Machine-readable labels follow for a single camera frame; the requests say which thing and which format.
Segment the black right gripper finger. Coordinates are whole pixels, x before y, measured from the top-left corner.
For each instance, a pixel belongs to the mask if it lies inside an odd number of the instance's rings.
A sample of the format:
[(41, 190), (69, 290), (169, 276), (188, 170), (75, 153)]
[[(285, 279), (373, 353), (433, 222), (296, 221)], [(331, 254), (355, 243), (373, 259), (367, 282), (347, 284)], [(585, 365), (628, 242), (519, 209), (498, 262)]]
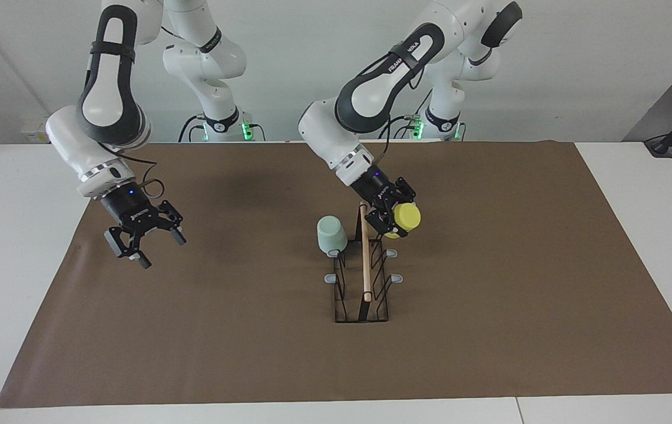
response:
[(171, 233), (177, 244), (186, 244), (187, 239), (183, 235), (183, 229), (181, 228), (183, 216), (178, 210), (168, 200), (163, 200), (156, 207), (156, 210), (158, 212), (158, 228)]
[(143, 269), (149, 269), (152, 263), (140, 250), (140, 240), (145, 236), (142, 229), (134, 229), (132, 233), (121, 227), (110, 227), (105, 231), (105, 239), (118, 258), (128, 258), (139, 263)]

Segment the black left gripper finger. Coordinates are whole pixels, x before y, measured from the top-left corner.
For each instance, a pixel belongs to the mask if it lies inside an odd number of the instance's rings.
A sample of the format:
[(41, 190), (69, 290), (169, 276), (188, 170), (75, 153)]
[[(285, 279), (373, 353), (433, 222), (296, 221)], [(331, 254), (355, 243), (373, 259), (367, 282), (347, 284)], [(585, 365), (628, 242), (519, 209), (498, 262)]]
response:
[(414, 203), (415, 198), (416, 192), (411, 185), (403, 177), (398, 177), (394, 182), (394, 203)]
[(406, 238), (408, 236), (408, 231), (396, 221), (393, 210), (372, 208), (368, 212), (368, 223), (378, 234), (386, 238)]

